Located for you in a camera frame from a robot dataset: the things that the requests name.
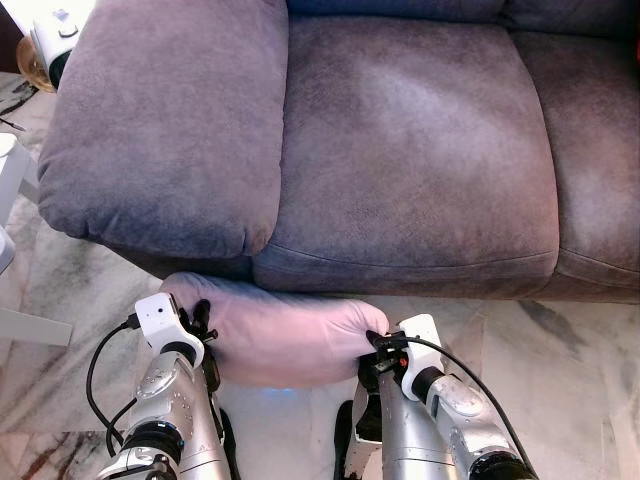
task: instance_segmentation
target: sofa cushion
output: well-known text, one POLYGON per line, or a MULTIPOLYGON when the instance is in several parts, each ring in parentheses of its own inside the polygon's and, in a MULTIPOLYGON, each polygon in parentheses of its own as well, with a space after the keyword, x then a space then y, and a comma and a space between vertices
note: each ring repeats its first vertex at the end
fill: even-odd
POLYGON ((638 0, 506 0, 501 15, 516 30, 631 38, 638 0))
POLYGON ((99 0, 40 156, 44 219, 147 255, 261 250, 280 195, 287 50, 284 0, 99 0))
POLYGON ((383 15, 449 22, 495 22, 504 0, 287 0, 291 13, 383 15))
POLYGON ((500 27, 292 19, 281 169, 263 286, 508 296, 555 266, 542 111, 500 27))
POLYGON ((640 91, 632 48, 516 33, 545 115, 558 182, 558 272, 640 287, 640 91))
POLYGON ((144 271, 158 278, 167 278, 176 272, 193 272, 216 275, 244 282, 253 281, 253 261, 251 257, 234 258, 182 258, 167 255, 149 255, 138 250, 111 247, 115 253, 144 271))

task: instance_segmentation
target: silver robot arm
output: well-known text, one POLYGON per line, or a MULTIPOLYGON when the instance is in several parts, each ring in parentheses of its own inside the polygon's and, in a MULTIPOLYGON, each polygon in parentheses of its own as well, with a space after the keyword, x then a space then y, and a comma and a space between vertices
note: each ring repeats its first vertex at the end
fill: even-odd
POLYGON ((219 379, 205 377, 215 370, 213 358, 185 331, 169 294, 135 308, 155 356, 138 386, 122 449, 97 480, 235 480, 224 449, 228 422, 213 393, 219 379))
POLYGON ((535 479, 497 426, 491 403, 445 375, 439 352, 406 341, 440 347, 433 318, 418 315, 399 326, 389 348, 361 359, 354 401, 338 412, 334 480, 360 480, 380 448, 384 480, 535 479))

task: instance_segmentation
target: black cable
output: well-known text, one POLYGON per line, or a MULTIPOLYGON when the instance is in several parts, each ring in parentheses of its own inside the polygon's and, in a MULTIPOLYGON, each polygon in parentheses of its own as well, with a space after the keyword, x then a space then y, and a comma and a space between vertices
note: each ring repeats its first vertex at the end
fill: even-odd
MULTIPOLYGON (((109 420, 107 420, 107 417, 105 417, 104 414, 100 411, 100 409, 98 408, 98 405, 96 405, 96 402, 93 399, 93 392, 92 392, 93 370, 96 367, 96 362, 98 361, 98 356, 100 356, 100 352, 102 351, 104 346, 107 344, 107 342, 111 340, 111 337, 113 337, 119 331, 127 329, 128 327, 129 325, 127 324, 127 322, 123 322, 118 327, 111 330, 107 334, 107 336, 102 339, 100 344, 98 344, 98 348, 96 348, 96 351, 93 353, 93 357, 91 358, 91 363, 89 364, 89 371, 87 372, 86 392, 87 392, 87 400, 89 401, 89 406, 91 407, 91 410, 93 410, 93 413, 96 414, 96 417, 98 417, 100 422, 102 422, 102 424, 106 428, 109 428, 109 420)), ((120 432, 115 431, 113 436, 118 441, 118 443, 122 445, 122 442, 124 441, 124 439, 122 438, 122 435, 120 435, 120 432)))
POLYGON ((27 129, 24 127, 21 127, 20 125, 18 125, 17 123, 13 123, 10 122, 9 120, 5 120, 4 118, 0 117, 0 123, 6 123, 7 125, 9 125, 11 128, 15 128, 16 130, 20 130, 21 132, 26 132, 27 129))
POLYGON ((520 439, 518 438, 518 434, 516 433, 515 429, 511 425, 511 422, 509 421, 509 418, 507 417, 507 414, 505 413, 505 411, 500 406, 500 403, 498 402, 496 397, 493 396, 493 393, 491 393, 491 390, 489 390, 489 387, 487 387, 484 384, 484 382, 482 380, 480 380, 480 378, 478 378, 478 376, 475 373, 473 373, 473 371, 464 364, 464 362, 462 360, 458 359, 452 353, 447 352, 444 348, 440 347, 439 345, 436 345, 435 343, 428 342, 428 341, 423 340, 421 338, 415 338, 415 337, 396 337, 396 338, 378 337, 375 340, 373 340, 373 343, 374 343, 374 345, 376 347, 384 347, 385 345, 392 345, 392 344, 395 344, 395 345, 400 344, 400 345, 402 345, 404 342, 418 343, 420 345, 424 345, 426 347, 432 348, 433 350, 435 350, 435 351, 441 353, 442 355, 444 355, 445 357, 447 357, 449 360, 451 360, 453 363, 455 363, 458 367, 460 367, 464 371, 464 373, 469 375, 469 378, 471 378, 471 380, 473 380, 478 385, 478 387, 480 387, 480 390, 482 390, 482 392, 487 396, 489 401, 493 404, 493 407, 498 412, 498 415, 500 416, 500 420, 502 420, 502 423, 504 423, 504 426, 507 429, 507 432, 509 432, 509 435, 511 436, 511 438, 513 440, 513 444, 516 446, 516 449, 518 450, 518 453, 520 454, 520 457, 522 458, 522 461, 526 465, 526 467, 529 470, 529 472, 534 477, 538 478, 538 475, 536 474, 536 471, 533 468, 533 465, 531 464, 531 460, 529 460, 529 457, 527 456, 527 452, 525 452, 524 447, 522 446, 522 443, 520 442, 520 439))
POLYGON ((111 420, 111 422, 109 423, 109 426, 107 427, 107 450, 109 451, 109 455, 112 458, 116 456, 116 451, 113 448, 113 438, 112 438, 114 436, 114 432, 117 433, 116 423, 118 422, 118 420, 120 420, 120 418, 122 418, 122 416, 125 413, 129 411, 131 407, 133 407, 136 404, 137 401, 138 399, 134 398, 129 403, 127 403, 122 410, 116 413, 116 416, 113 417, 113 420, 111 420))

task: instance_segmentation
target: sofa armrest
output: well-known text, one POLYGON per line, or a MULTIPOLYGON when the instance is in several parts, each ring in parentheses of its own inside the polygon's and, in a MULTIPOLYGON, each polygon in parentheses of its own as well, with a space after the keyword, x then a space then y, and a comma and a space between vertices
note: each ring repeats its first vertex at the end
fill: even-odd
POLYGON ((181 258, 259 252, 280 196, 284 0, 98 0, 40 160, 55 229, 181 258))

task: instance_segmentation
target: pink pillow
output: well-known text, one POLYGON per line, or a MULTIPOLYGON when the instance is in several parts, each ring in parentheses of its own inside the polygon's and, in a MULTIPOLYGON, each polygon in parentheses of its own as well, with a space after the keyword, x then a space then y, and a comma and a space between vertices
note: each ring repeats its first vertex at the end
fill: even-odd
POLYGON ((176 273, 160 290, 191 316, 211 303, 209 331, 220 375, 237 383, 276 388, 338 382, 357 373, 357 358, 373 353, 367 330, 384 335, 385 314, 360 300, 271 293, 241 282, 176 273))

